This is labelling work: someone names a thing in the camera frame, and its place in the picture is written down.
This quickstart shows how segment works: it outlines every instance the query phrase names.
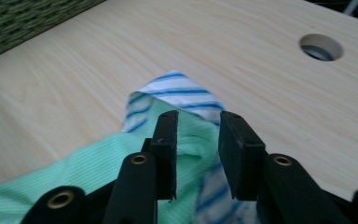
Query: light wood tabletop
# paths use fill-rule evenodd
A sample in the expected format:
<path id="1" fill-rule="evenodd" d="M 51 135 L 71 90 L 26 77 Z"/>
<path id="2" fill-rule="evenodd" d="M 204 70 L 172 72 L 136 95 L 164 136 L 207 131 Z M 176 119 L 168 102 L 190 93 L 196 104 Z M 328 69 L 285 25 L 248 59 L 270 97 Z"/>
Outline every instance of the light wood tabletop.
<path id="1" fill-rule="evenodd" d="M 301 0 L 112 0 L 0 55 L 0 183 L 119 132 L 129 94 L 172 69 L 323 189 L 358 189 L 358 20 Z"/>

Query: table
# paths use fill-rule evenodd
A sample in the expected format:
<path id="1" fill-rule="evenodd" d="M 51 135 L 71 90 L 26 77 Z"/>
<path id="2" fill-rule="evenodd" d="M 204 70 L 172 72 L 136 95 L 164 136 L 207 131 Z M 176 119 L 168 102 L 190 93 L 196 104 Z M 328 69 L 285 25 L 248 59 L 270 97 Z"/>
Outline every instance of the table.
<path id="1" fill-rule="evenodd" d="M 312 59 L 309 34 L 342 56 Z M 0 182 L 119 132 L 129 94 L 171 69 L 323 189 L 358 189 L 358 20 L 300 0 L 112 0 L 0 55 Z"/>

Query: striped cloth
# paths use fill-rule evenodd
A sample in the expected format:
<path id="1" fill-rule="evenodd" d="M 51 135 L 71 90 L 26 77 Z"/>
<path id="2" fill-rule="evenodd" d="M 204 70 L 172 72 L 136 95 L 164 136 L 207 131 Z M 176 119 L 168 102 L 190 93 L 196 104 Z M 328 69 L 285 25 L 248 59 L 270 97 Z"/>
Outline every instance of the striped cloth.
<path id="1" fill-rule="evenodd" d="M 200 85 L 177 71 L 150 81 L 130 96 L 122 132 L 132 133 L 147 122 L 153 98 L 219 125 L 223 105 Z M 194 207 L 194 223 L 259 223 L 255 203 L 231 199 L 222 163 L 216 156 L 211 171 L 200 183 Z"/>

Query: wicker basket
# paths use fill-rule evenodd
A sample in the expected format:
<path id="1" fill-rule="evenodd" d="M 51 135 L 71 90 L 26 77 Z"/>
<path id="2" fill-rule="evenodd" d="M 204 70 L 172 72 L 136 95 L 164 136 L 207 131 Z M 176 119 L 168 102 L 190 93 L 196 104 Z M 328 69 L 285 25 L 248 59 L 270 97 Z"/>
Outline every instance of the wicker basket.
<path id="1" fill-rule="evenodd" d="M 0 0 L 0 53 L 104 0 Z"/>

